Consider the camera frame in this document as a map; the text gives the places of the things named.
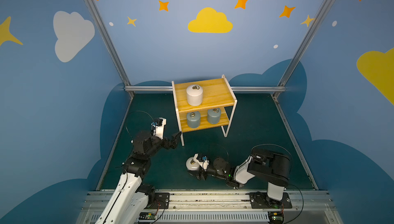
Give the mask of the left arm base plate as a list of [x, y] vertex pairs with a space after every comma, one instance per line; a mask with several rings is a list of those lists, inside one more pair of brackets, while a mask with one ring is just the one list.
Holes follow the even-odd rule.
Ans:
[[145, 209], [168, 209], [169, 208], [170, 193], [156, 192], [155, 195], [148, 196], [148, 205]]

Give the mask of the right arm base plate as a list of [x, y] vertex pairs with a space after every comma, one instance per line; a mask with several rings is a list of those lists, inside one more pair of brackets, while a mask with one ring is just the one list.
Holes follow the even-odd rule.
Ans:
[[269, 198], [266, 192], [249, 193], [251, 207], [253, 209], [291, 209], [292, 203], [288, 193], [283, 193], [281, 200]]

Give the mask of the white tea canister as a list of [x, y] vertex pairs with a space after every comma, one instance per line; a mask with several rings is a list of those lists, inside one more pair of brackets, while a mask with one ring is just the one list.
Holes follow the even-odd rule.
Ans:
[[186, 161], [186, 168], [188, 171], [198, 171], [200, 167], [199, 161], [195, 160], [193, 157], [190, 157]]
[[203, 102], [203, 88], [200, 85], [190, 85], [186, 89], [187, 102], [191, 106], [199, 106]]

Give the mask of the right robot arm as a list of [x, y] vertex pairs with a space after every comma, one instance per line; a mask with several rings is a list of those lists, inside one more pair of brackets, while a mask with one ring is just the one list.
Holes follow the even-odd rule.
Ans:
[[234, 189], [243, 187], [250, 179], [257, 177], [268, 182], [268, 203], [277, 203], [283, 199], [284, 190], [289, 185], [292, 158], [279, 152], [253, 148], [251, 154], [240, 165], [233, 167], [221, 157], [213, 162], [207, 156], [195, 154], [186, 162], [190, 175], [198, 180], [208, 176], [222, 179]]

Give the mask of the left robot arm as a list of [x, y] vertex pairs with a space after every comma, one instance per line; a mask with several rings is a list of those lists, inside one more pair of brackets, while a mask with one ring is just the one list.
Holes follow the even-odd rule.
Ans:
[[131, 155], [122, 166], [118, 185], [97, 219], [97, 224], [133, 224], [140, 213], [154, 204], [155, 188], [142, 183], [151, 166], [151, 158], [164, 149], [175, 149], [182, 133], [168, 138], [154, 136], [152, 132], [139, 132], [134, 139]]

